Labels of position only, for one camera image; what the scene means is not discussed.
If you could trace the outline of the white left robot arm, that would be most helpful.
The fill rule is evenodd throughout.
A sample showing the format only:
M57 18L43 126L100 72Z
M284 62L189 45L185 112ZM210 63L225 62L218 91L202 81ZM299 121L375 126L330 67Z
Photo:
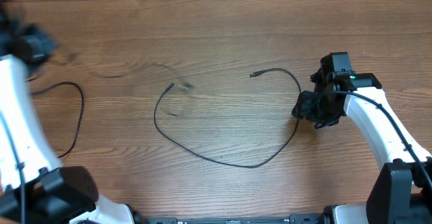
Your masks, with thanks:
M18 223L141 223L126 204L102 196L82 166L52 150L32 104L29 77L57 43L1 0L1 216Z

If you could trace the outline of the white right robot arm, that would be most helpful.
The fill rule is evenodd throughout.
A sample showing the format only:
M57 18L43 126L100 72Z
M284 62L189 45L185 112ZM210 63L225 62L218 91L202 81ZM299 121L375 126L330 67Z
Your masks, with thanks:
M313 91L301 92L294 117L324 128L350 118L380 169L364 204L325 208L321 223L430 223L431 153L407 131L372 73L356 73L346 52L320 60Z

